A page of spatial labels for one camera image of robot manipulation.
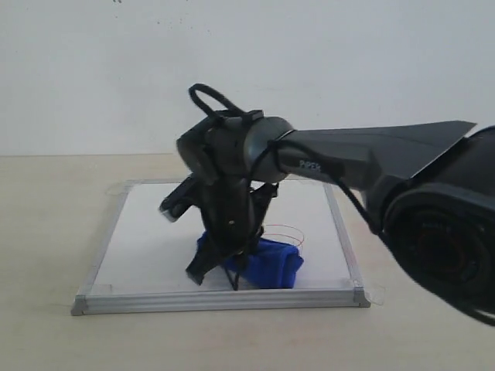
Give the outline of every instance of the wooden table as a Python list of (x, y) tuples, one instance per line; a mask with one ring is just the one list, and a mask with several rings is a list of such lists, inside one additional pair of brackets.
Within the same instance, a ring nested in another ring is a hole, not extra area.
[(0, 158), (2, 371), (495, 367), (495, 331), (413, 284), (340, 193), (383, 305), (71, 317), (118, 186), (186, 174), (173, 155)]

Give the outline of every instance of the white wall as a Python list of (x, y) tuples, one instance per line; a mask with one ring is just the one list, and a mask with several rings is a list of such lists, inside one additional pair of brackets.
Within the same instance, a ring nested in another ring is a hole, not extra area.
[(2, 0), (0, 155), (175, 151), (204, 82), (297, 128), (495, 124), (493, 0)]

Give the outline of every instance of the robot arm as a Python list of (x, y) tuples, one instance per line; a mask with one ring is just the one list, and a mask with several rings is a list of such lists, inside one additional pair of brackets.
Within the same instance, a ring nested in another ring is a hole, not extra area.
[[(211, 110), (197, 91), (226, 110)], [(471, 137), (475, 124), (465, 121), (297, 131), (205, 85), (189, 94), (207, 117), (177, 140), (192, 175), (160, 209), (172, 221), (201, 210), (213, 238), (186, 269), (196, 283), (223, 259), (252, 252), (276, 183), (295, 174), (339, 186), (417, 284), (495, 325), (495, 173), (483, 164), (495, 158), (495, 127)]]

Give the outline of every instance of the blue cloth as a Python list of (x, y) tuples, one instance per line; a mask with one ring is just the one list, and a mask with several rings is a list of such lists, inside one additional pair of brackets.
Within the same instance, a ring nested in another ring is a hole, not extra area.
[[(197, 241), (201, 248), (207, 235), (204, 233)], [(255, 255), (248, 255), (247, 266), (240, 276), (258, 288), (293, 288), (295, 276), (304, 260), (299, 249), (290, 243), (282, 243), (261, 238)], [(235, 258), (228, 259), (224, 266), (239, 273)]]

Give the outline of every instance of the beige table surface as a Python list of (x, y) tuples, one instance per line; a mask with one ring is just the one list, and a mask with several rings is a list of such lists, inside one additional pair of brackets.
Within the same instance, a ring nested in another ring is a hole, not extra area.
[(172, 155), (0, 158), (1, 371), (495, 369), (495, 330), (411, 283), (340, 193), (381, 306), (70, 317), (118, 185), (185, 174)]

